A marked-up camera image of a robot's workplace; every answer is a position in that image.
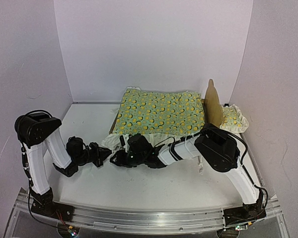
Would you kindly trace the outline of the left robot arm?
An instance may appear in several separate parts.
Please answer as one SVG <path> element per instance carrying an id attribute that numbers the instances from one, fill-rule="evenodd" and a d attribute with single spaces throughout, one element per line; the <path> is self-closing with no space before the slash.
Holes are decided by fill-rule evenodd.
<path id="1" fill-rule="evenodd" d="M 66 177 L 78 172 L 81 166 L 92 163 L 101 167 L 111 155 L 108 148 L 96 142 L 85 144 L 76 136 L 67 142 L 60 133 L 62 121 L 45 110 L 34 110 L 19 116 L 14 124 L 21 144 L 22 166 L 33 196 L 45 196 L 52 192 L 45 166 L 48 153 L 53 167 Z"/>

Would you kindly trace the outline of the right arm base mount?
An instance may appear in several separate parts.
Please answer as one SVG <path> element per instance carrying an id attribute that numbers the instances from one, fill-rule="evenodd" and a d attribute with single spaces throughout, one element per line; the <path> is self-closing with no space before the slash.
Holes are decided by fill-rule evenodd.
<path id="1" fill-rule="evenodd" d="M 266 217 L 267 203 L 255 203 L 240 207 L 227 208 L 223 211 L 224 226 L 226 228 L 255 222 Z"/>

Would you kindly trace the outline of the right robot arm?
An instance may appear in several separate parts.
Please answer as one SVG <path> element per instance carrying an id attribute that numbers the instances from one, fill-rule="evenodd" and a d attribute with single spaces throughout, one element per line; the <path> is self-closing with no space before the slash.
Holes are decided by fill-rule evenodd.
<path id="1" fill-rule="evenodd" d="M 135 134 L 120 137 L 123 149 L 117 151 L 110 162 L 119 167 L 133 168 L 146 165 L 152 169 L 196 157 L 204 158 L 218 173 L 225 174 L 240 194 L 243 205 L 261 205 L 266 189 L 255 184 L 243 164 L 246 152 L 241 153 L 238 142 L 244 141 L 235 134 L 208 123 L 197 133 L 176 139 L 169 136 L 155 145 L 145 136 Z"/>

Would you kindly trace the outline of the wooden pet bed frame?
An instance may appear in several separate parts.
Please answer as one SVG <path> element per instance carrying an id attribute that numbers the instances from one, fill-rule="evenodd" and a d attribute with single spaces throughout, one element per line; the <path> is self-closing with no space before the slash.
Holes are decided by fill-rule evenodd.
<path id="1" fill-rule="evenodd" d="M 150 92 L 128 88 L 110 129 L 113 134 L 193 134 L 207 123 L 219 127 L 223 110 L 213 80 L 204 97 L 194 91 Z"/>

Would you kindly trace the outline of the lemon print ruffled mattress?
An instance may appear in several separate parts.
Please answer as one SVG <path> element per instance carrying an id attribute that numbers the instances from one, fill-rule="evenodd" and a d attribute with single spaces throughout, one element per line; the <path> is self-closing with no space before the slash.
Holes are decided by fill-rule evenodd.
<path id="1" fill-rule="evenodd" d="M 101 144 L 112 150 L 110 162 L 119 167 L 144 164 L 160 169 L 182 159 L 197 159 L 202 169 L 202 156 L 192 151 L 189 137 L 205 122 L 198 92 L 161 93 L 129 87 Z"/>

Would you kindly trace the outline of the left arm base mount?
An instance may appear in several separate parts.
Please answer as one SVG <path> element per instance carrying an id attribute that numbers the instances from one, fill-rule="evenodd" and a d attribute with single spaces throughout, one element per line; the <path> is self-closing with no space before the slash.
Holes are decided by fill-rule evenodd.
<path id="1" fill-rule="evenodd" d="M 61 222 L 71 222 L 73 219 L 74 207 L 68 204 L 55 202 L 51 188 L 43 194 L 38 194 L 30 189 L 33 202 L 30 205 L 30 212 L 41 216 L 59 219 Z"/>

